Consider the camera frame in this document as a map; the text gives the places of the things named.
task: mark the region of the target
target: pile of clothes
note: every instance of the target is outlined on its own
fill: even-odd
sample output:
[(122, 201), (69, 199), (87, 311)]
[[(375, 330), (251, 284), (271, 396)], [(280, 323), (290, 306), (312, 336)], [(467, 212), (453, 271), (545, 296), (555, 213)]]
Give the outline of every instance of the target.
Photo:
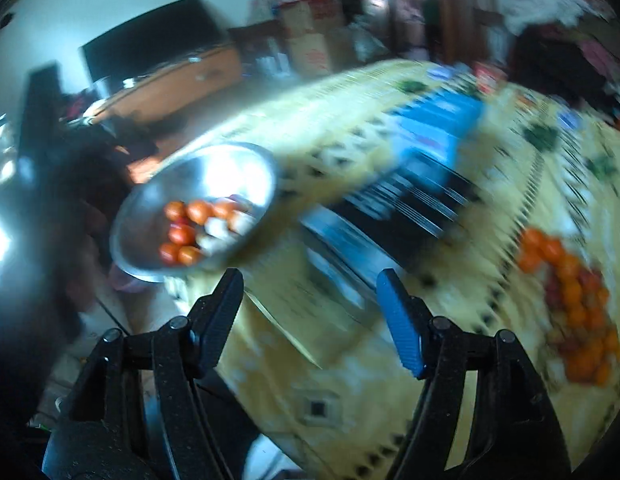
[(515, 0), (504, 14), (512, 81), (620, 118), (620, 21), (605, 0)]

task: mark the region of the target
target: tablecloth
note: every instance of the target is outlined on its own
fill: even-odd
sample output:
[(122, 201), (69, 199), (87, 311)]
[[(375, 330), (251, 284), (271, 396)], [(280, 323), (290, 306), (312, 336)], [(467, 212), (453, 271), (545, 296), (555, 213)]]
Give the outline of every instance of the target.
[[(401, 368), (381, 317), (358, 326), (330, 317), (333, 298), (304, 273), (296, 221), (392, 163), (389, 114), (415, 97), (400, 90), (402, 81), (421, 81), (427, 91), (463, 82), (436, 81), (427, 75), (432, 67), (388, 60), (331, 76), (244, 111), (164, 163), (228, 140), (264, 146), (279, 162), (275, 209), (231, 262), (244, 272), (247, 293), (218, 371), (261, 430), (314, 478), (384, 478), (423, 384)], [(461, 173), (477, 186), (477, 198), (405, 284), (433, 314), (464, 330), (509, 328), (518, 335), (545, 380), (576, 466), (620, 407), (620, 366), (604, 388), (568, 384), (551, 373), (544, 359), (550, 323), (542, 283), (516, 267), (516, 234), (536, 226), (563, 238), (585, 261), (600, 262), (620, 338), (620, 133), (577, 115), (574, 129), (561, 128), (557, 148), (541, 153), (523, 129), (534, 122), (559, 126), (566, 111), (561, 104), (513, 84), (485, 103), (475, 142), (462, 157)], [(609, 180), (586, 168), (586, 158), (602, 153), (614, 156), (618, 167)], [(168, 279), (166, 287), (192, 304), (220, 275), (197, 272)], [(298, 316), (296, 334), (277, 328), (277, 317), (287, 314)], [(333, 347), (327, 364), (319, 368), (299, 349), (295, 337), (304, 333), (313, 335), (315, 346)], [(465, 453), (475, 381), (468, 374), (448, 466)]]

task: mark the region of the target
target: screw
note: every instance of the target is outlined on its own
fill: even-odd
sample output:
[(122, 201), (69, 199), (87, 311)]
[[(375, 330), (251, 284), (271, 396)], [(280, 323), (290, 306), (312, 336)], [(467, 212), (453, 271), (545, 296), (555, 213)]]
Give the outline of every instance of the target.
[(170, 323), (168, 323), (171, 329), (178, 330), (187, 325), (187, 317), (185, 316), (175, 316), (170, 319)]
[(503, 343), (513, 343), (516, 341), (514, 332), (510, 332), (509, 330), (501, 330), (501, 332), (498, 333), (498, 336), (501, 338)]
[(452, 326), (452, 323), (450, 323), (450, 320), (443, 316), (436, 316), (432, 320), (432, 324), (434, 325), (434, 328), (437, 330), (447, 330), (448, 328)]
[(116, 341), (117, 339), (119, 339), (120, 335), (121, 335), (121, 331), (118, 328), (111, 328), (110, 330), (108, 330), (106, 333), (103, 334), (103, 340), (106, 343), (112, 343), (113, 341)]

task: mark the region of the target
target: wooden dresser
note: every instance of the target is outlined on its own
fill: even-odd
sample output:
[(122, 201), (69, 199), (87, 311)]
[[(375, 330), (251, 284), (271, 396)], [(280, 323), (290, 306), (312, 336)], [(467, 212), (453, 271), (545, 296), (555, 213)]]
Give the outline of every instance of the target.
[(117, 92), (94, 117), (101, 121), (114, 113), (151, 123), (241, 80), (242, 66), (234, 46), (222, 46), (158, 70), (134, 88)]

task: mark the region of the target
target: stainless steel bowl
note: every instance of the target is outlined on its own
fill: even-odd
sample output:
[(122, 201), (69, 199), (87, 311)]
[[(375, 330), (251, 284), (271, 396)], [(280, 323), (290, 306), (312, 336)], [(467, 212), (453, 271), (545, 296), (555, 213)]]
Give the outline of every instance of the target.
[(146, 282), (184, 276), (193, 268), (218, 269), (244, 245), (250, 233), (196, 267), (167, 267), (159, 257), (159, 246), (168, 241), (170, 228), (164, 206), (171, 200), (187, 203), (238, 194), (254, 204), (256, 227), (272, 203), (276, 187), (277, 164), (268, 150), (255, 144), (216, 144), (185, 155), (135, 187), (123, 202), (110, 236), (114, 263)]

